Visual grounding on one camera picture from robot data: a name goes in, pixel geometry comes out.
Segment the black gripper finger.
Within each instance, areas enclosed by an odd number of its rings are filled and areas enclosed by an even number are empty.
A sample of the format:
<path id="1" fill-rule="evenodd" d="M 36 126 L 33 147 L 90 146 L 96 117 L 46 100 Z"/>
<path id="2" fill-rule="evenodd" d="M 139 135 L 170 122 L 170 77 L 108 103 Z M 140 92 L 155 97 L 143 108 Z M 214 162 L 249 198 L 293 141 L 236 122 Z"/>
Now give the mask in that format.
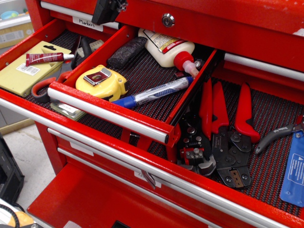
<path id="1" fill-rule="evenodd" d="M 126 0 L 98 0 L 92 22 L 97 25 L 114 22 L 121 11 L 128 6 Z"/>

